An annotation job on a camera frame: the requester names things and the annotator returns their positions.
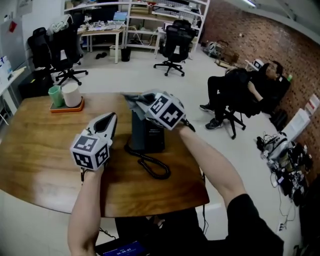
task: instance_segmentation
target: coiled phone cord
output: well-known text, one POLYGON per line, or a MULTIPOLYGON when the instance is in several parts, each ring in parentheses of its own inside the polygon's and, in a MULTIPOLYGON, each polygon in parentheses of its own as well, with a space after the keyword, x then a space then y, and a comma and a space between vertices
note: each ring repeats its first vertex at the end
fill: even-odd
POLYGON ((138 160, 138 164, 141 165, 153 178, 155 178, 157 180, 166 180, 170 177, 171 171, 170 171, 170 168, 168 165, 164 164, 163 162, 159 161, 158 159, 155 159, 153 157, 147 156, 142 153, 138 153, 137 151, 133 150, 129 146, 129 140, 130 139, 128 139, 127 143, 125 144, 124 150, 132 156, 141 158, 138 160), (157 173, 153 172, 152 169, 147 165, 145 160, 162 167, 165 170, 165 174, 157 174, 157 173))

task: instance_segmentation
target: white cup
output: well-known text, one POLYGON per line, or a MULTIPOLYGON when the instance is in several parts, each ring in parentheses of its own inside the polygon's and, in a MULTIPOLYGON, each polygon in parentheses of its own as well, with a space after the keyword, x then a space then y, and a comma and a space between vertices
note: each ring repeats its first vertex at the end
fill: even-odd
POLYGON ((67 83, 61 90, 67 107, 74 108, 81 103, 79 86, 75 82, 67 83))

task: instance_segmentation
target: blue screen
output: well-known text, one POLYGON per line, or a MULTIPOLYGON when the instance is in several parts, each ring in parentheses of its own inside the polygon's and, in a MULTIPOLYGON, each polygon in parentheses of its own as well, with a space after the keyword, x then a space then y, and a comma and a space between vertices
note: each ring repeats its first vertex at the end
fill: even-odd
POLYGON ((105 252, 103 256, 136 256, 138 254, 141 254, 145 251, 145 248, 142 247, 142 245, 135 241, 131 244, 124 245, 118 249, 105 252))
POLYGON ((127 18, 127 12, 115 12, 113 20, 117 22, 124 22, 127 18))

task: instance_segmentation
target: ceiling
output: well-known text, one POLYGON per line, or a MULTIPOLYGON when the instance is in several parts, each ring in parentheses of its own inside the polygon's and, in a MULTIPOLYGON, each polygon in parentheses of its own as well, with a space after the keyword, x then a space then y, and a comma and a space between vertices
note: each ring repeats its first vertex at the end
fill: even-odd
POLYGON ((286 24, 320 44, 320 0, 225 0, 244 11, 286 24))

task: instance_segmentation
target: green object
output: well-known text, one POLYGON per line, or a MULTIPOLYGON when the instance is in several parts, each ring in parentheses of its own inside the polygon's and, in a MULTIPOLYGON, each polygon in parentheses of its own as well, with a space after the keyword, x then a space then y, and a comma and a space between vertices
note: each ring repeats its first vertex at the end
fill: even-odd
POLYGON ((59 85, 54 85, 49 89, 49 96, 53 104, 58 108, 63 106, 65 103, 64 97, 62 96, 61 87, 59 85))
POLYGON ((288 76, 287 80, 288 80, 289 82, 291 82, 292 78, 293 78, 293 76, 292 76, 292 74, 290 74, 290 75, 288 76))

